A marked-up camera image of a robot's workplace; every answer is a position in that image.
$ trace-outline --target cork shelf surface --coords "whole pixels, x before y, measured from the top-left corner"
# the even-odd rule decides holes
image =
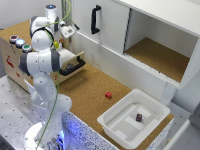
[[[29,21],[0,31],[0,37],[8,42],[11,35],[18,35],[27,44],[31,44]],[[107,91],[112,93],[111,99],[105,98]],[[123,150],[121,146],[104,133],[102,126],[97,122],[97,118],[130,91],[131,89],[125,85],[87,63],[81,72],[60,84],[59,93],[71,97],[73,104],[70,111],[120,150]],[[136,150],[146,149],[172,119],[173,115],[168,115]]]
[[[178,82],[181,82],[190,60],[149,38],[144,38],[125,53]]]

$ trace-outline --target white wall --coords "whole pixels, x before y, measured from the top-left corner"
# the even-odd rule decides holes
[[[200,102],[200,71],[183,89],[177,91],[173,102],[189,112],[195,109]]]
[[[7,28],[29,20],[33,16],[44,16],[45,6],[54,4],[61,16],[61,0],[0,0],[0,28]]]

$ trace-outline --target brown cardboard box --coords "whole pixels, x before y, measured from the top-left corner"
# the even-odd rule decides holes
[[[5,41],[3,38],[0,37],[0,50],[6,74],[10,78],[12,78],[15,82],[17,82],[20,86],[22,86],[25,90],[28,90],[28,87],[25,84],[24,79],[31,84],[33,83],[33,81],[31,76],[27,76],[26,74],[24,74],[18,67],[19,58],[23,53],[21,49],[16,48],[15,45],[8,43],[7,41]],[[81,59],[84,59],[84,52],[81,52],[78,55],[72,57],[70,60],[65,61],[63,63],[62,69],[65,70],[69,64],[73,66],[77,65],[78,64],[77,56],[80,56]],[[73,72],[68,76],[60,76],[60,83],[70,78],[74,74],[78,73],[82,69],[83,67],[79,68],[78,70],[76,70],[75,72]],[[50,76],[56,85],[58,73],[52,72],[50,73]]]

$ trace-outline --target cabinet shelf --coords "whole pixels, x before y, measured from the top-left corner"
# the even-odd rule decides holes
[[[149,38],[144,38],[125,53],[178,82],[181,82],[190,60]]]

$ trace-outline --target black drawer handle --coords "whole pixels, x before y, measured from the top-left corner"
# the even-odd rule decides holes
[[[91,24],[91,31],[92,31],[92,34],[96,34],[98,33],[100,30],[98,28],[96,28],[96,12],[101,10],[101,7],[96,5],[96,8],[94,8],[92,10],[92,24]]]
[[[60,69],[59,73],[63,76],[67,76],[67,75],[73,73],[74,71],[76,71],[77,69],[83,67],[86,64],[86,62],[83,59],[81,59],[80,56],[77,56],[77,61],[79,62],[78,65],[76,65],[72,68],[69,68],[67,70]]]

